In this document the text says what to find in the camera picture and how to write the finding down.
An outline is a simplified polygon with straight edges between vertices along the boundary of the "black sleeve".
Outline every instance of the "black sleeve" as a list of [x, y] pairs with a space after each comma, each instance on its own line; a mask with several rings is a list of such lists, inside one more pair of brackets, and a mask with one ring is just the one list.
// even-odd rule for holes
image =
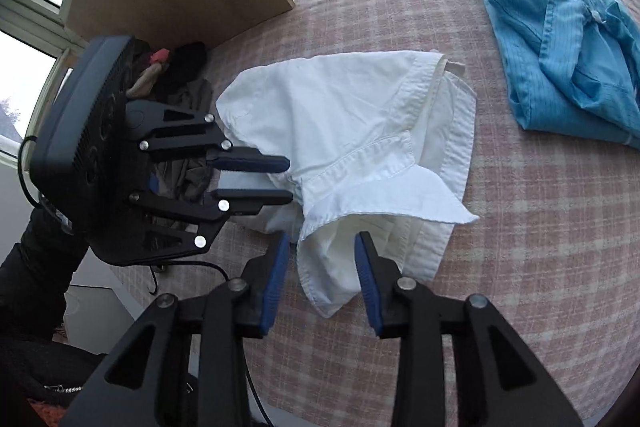
[[89, 245], [37, 208], [0, 266], [0, 333], [50, 340], [62, 322], [65, 292]]

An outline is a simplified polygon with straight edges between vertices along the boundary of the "plaid tablecloth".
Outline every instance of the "plaid tablecloth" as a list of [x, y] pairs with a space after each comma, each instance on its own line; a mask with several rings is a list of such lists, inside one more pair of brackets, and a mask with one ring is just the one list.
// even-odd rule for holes
[[[640, 20], [640, 0], [623, 1]], [[214, 99], [240, 71], [294, 57], [438, 49], [466, 64], [478, 111], [464, 203], [481, 219], [455, 229], [431, 287], [455, 298], [489, 296], [583, 417], [611, 404], [640, 361], [640, 153], [520, 130], [482, 0], [295, 2], [211, 52]], [[228, 224], [203, 257], [239, 274], [266, 245]], [[114, 270], [138, 301], [151, 300], [147, 268]], [[184, 298], [220, 278], [172, 267], [159, 283]], [[273, 330], [246, 352], [270, 405], [320, 426], [385, 427], [398, 346], [373, 336], [360, 297], [330, 320], [319, 317], [292, 261]], [[449, 360], [451, 388], [453, 381]], [[447, 407], [455, 425], [452, 393]]]

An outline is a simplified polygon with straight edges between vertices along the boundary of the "black cable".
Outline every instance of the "black cable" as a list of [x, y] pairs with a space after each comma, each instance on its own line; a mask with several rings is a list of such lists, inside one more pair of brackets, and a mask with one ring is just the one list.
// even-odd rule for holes
[[27, 198], [27, 201], [29, 201], [31, 203], [31, 206], [33, 206], [33, 208], [41, 208], [42, 205], [39, 204], [34, 198], [33, 196], [31, 196], [31, 194], [29, 193], [29, 190], [27, 189], [27, 184], [24, 182], [24, 172], [22, 171], [22, 151], [24, 151], [24, 147], [27, 145], [28, 142], [36, 142], [38, 140], [38, 138], [36, 136], [33, 136], [33, 134], [30, 134], [29, 136], [26, 136], [24, 138], [24, 140], [22, 140], [22, 143], [20, 144], [20, 148], [18, 149], [18, 180], [20, 181], [20, 187], [22, 188], [22, 192], [24, 193], [24, 197]]
[[[222, 275], [222, 277], [225, 278], [225, 281], [229, 280], [229, 276], [226, 274], [222, 266], [218, 266], [215, 263], [207, 263], [206, 261], [162, 261], [162, 263], [159, 263], [159, 266], [207, 266], [209, 268], [218, 270], [218, 272], [220, 272], [220, 275]], [[156, 274], [152, 269], [151, 269], [151, 275], [154, 278], [154, 283], [156, 283], [156, 288], [154, 290], [155, 293], [151, 293], [151, 292], [149, 293], [151, 293], [151, 295], [156, 295], [158, 293], [158, 279], [156, 279]], [[260, 413], [262, 414], [265, 422], [267, 422], [267, 425], [269, 427], [274, 427], [270, 418], [267, 416], [267, 412], [264, 410], [264, 407], [262, 406], [262, 402], [258, 397], [257, 391], [255, 390], [254, 381], [251, 379], [251, 373], [249, 373], [249, 366], [246, 363], [246, 357], [244, 356], [244, 351], [242, 352], [242, 359], [244, 361], [244, 373], [246, 374], [246, 381], [249, 382], [249, 388], [251, 389], [251, 393], [254, 395], [255, 402], [258, 405], [258, 409], [260, 409]]]

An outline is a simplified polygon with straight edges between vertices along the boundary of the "metal bolt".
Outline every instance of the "metal bolt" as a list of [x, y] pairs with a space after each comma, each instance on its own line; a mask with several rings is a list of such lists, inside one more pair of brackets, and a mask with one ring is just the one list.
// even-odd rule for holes
[[226, 284], [232, 292], [240, 292], [246, 288], [246, 281], [244, 279], [231, 279]]
[[156, 304], [158, 308], [168, 308], [175, 302], [175, 295], [171, 295], [171, 293], [163, 293], [156, 299]]
[[474, 308], [482, 309], [489, 304], [489, 299], [487, 299], [484, 295], [480, 295], [479, 293], [474, 293], [469, 297], [469, 304], [471, 304]]
[[401, 290], [407, 291], [415, 290], [415, 287], [417, 285], [415, 280], [411, 279], [411, 277], [401, 277], [400, 279], [398, 279], [398, 281], [396, 281], [396, 284]]

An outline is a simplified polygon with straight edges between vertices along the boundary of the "blue shirt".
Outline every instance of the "blue shirt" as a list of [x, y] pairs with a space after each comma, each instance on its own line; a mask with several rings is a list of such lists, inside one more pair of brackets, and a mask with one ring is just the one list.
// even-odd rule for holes
[[640, 31], [620, 0], [484, 0], [524, 129], [640, 148]]

